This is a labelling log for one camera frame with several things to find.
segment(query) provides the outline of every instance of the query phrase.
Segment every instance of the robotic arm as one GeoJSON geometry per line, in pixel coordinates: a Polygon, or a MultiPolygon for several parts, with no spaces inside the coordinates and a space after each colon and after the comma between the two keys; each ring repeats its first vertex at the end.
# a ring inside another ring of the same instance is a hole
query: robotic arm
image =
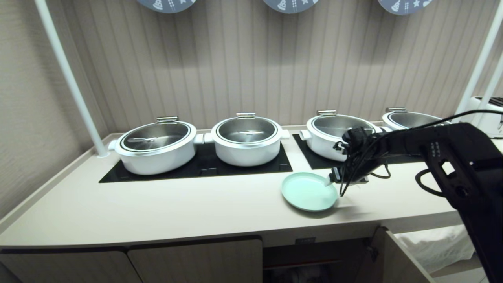
{"type": "Polygon", "coordinates": [[[503,282],[503,156],[485,133],[469,123],[374,134],[354,128],[343,140],[336,146],[344,147],[348,158],[339,174],[332,170],[331,182],[349,185],[398,156],[421,158],[428,169],[416,181],[458,210],[488,279],[503,282]],[[454,168],[450,174],[442,167],[446,162],[454,168]],[[421,183],[430,172],[441,192],[421,183]]]}

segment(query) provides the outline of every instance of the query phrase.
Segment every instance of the white countertop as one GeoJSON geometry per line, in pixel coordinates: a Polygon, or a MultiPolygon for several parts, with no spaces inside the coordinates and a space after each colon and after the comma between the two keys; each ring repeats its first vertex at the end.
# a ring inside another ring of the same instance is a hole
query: white countertop
{"type": "MultiPolygon", "coordinates": [[[[311,170],[293,138],[282,143],[294,172],[329,173],[311,170]]],[[[444,198],[416,184],[424,163],[390,165],[390,179],[370,176],[368,184],[350,186],[334,209],[310,214],[282,198],[290,172],[98,183],[118,161],[116,153],[88,157],[0,235],[0,247],[128,245],[376,222],[406,232],[460,223],[444,198]],[[421,217],[423,226],[401,227],[421,217]]],[[[438,189],[429,174],[423,180],[438,189]]]]}

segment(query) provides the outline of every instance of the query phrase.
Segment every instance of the lid handle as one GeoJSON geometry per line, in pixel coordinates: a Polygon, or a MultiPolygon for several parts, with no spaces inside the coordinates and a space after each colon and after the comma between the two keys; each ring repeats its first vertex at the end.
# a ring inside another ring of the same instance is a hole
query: lid handle
{"type": "Polygon", "coordinates": [[[173,123],[178,121],[178,116],[169,116],[169,117],[158,117],[157,118],[157,123],[158,124],[167,124],[167,123],[173,123]]]}
{"type": "Polygon", "coordinates": [[[236,113],[236,117],[239,118],[255,118],[255,112],[243,112],[243,113],[236,113]]]}
{"type": "Polygon", "coordinates": [[[387,107],[386,112],[407,112],[405,107],[387,107]]]}
{"type": "Polygon", "coordinates": [[[321,116],[337,115],[337,111],[335,111],[335,110],[318,110],[317,113],[318,113],[318,115],[321,115],[321,116]]]}

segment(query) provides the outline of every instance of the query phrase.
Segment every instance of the stainless steel lid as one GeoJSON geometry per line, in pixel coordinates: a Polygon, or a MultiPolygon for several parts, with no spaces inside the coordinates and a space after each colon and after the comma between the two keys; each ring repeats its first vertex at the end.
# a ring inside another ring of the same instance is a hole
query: stainless steel lid
{"type": "Polygon", "coordinates": [[[388,118],[395,124],[401,125],[406,128],[419,127],[422,125],[426,125],[438,120],[442,120],[441,118],[416,113],[416,112],[407,112],[407,109],[403,107],[395,107],[395,108],[386,108],[386,111],[393,112],[389,114],[388,118]]]}
{"type": "Polygon", "coordinates": [[[266,141],[278,132],[273,123],[255,117],[255,113],[238,113],[236,116],[217,127],[220,138],[231,143],[251,144],[266,141]]]}
{"type": "Polygon", "coordinates": [[[187,137],[190,128],[177,122],[178,117],[162,117],[157,123],[131,131],[121,140],[121,147],[128,151],[145,152],[166,148],[187,137]]]}
{"type": "Polygon", "coordinates": [[[320,117],[314,119],[312,125],[315,129],[328,135],[341,137],[349,129],[357,127],[363,127],[368,132],[375,132],[370,122],[356,117],[336,115],[335,110],[318,111],[318,114],[320,117]]]}

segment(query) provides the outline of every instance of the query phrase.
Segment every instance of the open cabinet door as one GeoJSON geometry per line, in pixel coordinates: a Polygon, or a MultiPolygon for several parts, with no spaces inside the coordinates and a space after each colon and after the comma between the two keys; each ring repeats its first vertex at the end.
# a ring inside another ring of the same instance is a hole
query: open cabinet door
{"type": "Polygon", "coordinates": [[[355,283],[431,283],[423,267],[386,227],[379,227],[367,248],[355,283]]]}

